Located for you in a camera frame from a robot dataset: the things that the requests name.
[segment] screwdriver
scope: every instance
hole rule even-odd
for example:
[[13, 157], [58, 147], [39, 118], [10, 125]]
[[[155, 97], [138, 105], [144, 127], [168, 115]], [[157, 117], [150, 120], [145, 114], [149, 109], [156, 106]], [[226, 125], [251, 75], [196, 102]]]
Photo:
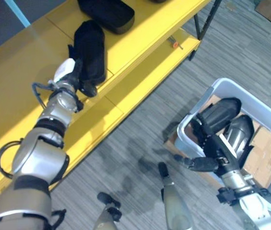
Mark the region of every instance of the screwdriver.
[[177, 40], [173, 37], [173, 36], [170, 36], [169, 38], [168, 38], [168, 41], [172, 44], [172, 47], [173, 48], [177, 48], [177, 47], [180, 47], [181, 49], [183, 49], [183, 47], [180, 45], [180, 43], [179, 42], [177, 42]]

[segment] white plastic bin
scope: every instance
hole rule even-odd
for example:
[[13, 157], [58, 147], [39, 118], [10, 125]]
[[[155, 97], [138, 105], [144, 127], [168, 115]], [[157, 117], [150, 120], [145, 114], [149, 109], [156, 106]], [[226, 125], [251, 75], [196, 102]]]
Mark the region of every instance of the white plastic bin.
[[[175, 146], [179, 150], [185, 152], [188, 156], [192, 158], [205, 156], [202, 148], [185, 134], [185, 127], [212, 95], [216, 95], [219, 98], [236, 97], [240, 99], [242, 102], [241, 111], [271, 131], [271, 109], [234, 81], [227, 78], [221, 78], [215, 81], [214, 84], [207, 89], [203, 97], [183, 118], [178, 126], [178, 138], [175, 141]], [[213, 174], [213, 176], [216, 180], [221, 181], [215, 174]], [[268, 209], [271, 211], [271, 197], [266, 197], [265, 199], [268, 204]]]

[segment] gray carpet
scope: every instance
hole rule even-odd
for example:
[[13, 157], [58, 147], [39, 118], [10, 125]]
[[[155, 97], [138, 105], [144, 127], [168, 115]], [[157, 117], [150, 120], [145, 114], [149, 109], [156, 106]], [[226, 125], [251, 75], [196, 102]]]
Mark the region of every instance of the gray carpet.
[[[201, 25], [211, 6], [200, 12]], [[160, 161], [196, 229], [242, 229], [215, 189], [172, 160], [163, 140], [169, 124], [180, 121], [217, 78], [233, 79], [271, 107], [271, 23], [254, 7], [250, 0], [224, 0], [194, 59], [185, 60], [52, 192], [53, 209], [68, 210], [59, 230], [92, 229], [103, 209], [100, 191], [122, 202], [119, 230], [166, 230]], [[185, 28], [195, 34], [193, 20]]]

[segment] black case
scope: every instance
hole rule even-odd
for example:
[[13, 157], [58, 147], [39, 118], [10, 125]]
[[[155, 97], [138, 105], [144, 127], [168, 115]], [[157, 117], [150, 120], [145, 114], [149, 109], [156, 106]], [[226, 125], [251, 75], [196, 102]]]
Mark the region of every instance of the black case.
[[81, 59], [80, 91], [89, 97], [97, 94], [96, 85], [106, 79], [105, 35], [93, 20], [83, 22], [74, 33], [74, 46], [69, 45], [73, 59]]
[[121, 0], [78, 0], [80, 9], [106, 29], [123, 34], [134, 23], [134, 10]]

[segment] blue pole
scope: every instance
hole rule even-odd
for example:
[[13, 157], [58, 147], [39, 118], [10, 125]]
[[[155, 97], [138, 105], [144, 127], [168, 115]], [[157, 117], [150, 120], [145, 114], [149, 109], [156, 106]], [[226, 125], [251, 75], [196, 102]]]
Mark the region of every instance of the blue pole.
[[14, 0], [4, 0], [4, 1], [10, 7], [10, 9], [13, 11], [13, 13], [17, 16], [17, 18], [21, 21], [21, 23], [24, 25], [24, 27], [28, 27], [30, 25], [30, 22], [27, 20], [27, 18], [22, 13], [22, 11], [19, 9], [17, 4], [14, 2]]

